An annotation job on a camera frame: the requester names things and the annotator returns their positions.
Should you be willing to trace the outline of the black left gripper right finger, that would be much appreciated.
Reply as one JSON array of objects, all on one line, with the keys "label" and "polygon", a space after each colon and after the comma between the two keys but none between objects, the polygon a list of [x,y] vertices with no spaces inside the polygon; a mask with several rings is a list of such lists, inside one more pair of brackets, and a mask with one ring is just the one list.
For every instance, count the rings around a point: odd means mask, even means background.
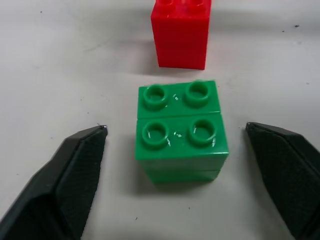
[{"label": "black left gripper right finger", "polygon": [[320,240],[320,151],[303,135],[248,122],[265,188],[295,240]]}]

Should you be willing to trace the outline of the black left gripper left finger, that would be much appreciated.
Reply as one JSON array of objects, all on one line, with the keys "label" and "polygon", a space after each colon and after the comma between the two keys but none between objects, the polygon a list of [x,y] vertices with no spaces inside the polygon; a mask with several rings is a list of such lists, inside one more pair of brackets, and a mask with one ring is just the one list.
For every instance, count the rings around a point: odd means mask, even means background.
[{"label": "black left gripper left finger", "polygon": [[97,125],[65,138],[0,220],[0,240],[81,240],[107,135]]}]

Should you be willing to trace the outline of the green studded plastic cube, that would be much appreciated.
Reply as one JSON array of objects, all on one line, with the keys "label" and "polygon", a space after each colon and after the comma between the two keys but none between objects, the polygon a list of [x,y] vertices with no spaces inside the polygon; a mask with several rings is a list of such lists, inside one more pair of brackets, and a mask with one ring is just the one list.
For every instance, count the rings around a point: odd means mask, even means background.
[{"label": "green studded plastic cube", "polygon": [[153,183],[213,181],[228,155],[214,80],[138,89],[135,159]]}]

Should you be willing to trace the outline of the red studded plastic cube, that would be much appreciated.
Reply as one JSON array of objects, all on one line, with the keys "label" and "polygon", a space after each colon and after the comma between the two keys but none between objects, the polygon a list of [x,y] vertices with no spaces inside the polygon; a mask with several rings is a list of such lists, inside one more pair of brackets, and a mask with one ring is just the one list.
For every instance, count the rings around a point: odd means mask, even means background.
[{"label": "red studded plastic cube", "polygon": [[150,15],[158,65],[204,70],[212,0],[155,0]]}]

